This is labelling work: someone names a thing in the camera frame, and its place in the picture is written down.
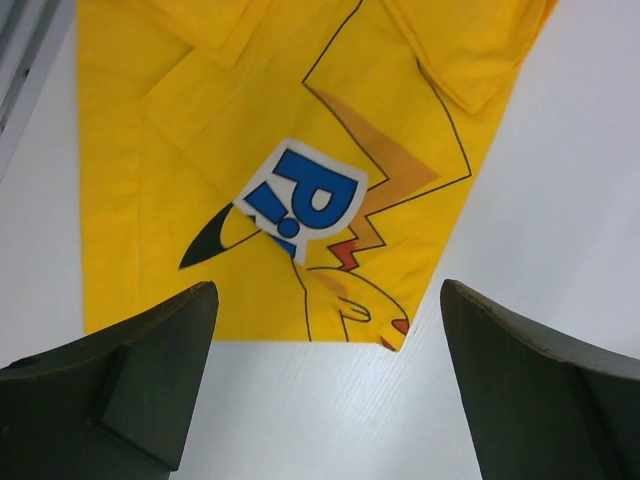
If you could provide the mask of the yellow Pikachu placemat cloth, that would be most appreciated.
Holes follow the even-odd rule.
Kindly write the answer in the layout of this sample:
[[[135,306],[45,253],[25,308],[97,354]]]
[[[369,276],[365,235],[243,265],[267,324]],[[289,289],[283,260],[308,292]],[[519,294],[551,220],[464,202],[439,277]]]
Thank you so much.
[[[551,1],[80,1],[84,327],[399,350]]]

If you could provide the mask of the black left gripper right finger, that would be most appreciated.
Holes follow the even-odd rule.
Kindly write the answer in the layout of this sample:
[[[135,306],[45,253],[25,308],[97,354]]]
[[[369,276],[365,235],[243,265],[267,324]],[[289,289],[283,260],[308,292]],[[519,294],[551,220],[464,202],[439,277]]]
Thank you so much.
[[[440,305],[483,478],[638,478],[638,360],[459,281],[443,282]]]

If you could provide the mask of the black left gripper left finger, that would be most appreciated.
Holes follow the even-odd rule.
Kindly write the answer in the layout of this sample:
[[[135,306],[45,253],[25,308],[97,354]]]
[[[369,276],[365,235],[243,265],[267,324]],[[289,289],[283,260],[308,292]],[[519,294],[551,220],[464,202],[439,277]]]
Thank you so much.
[[[218,311],[212,282],[1,370],[4,479],[178,470]]]

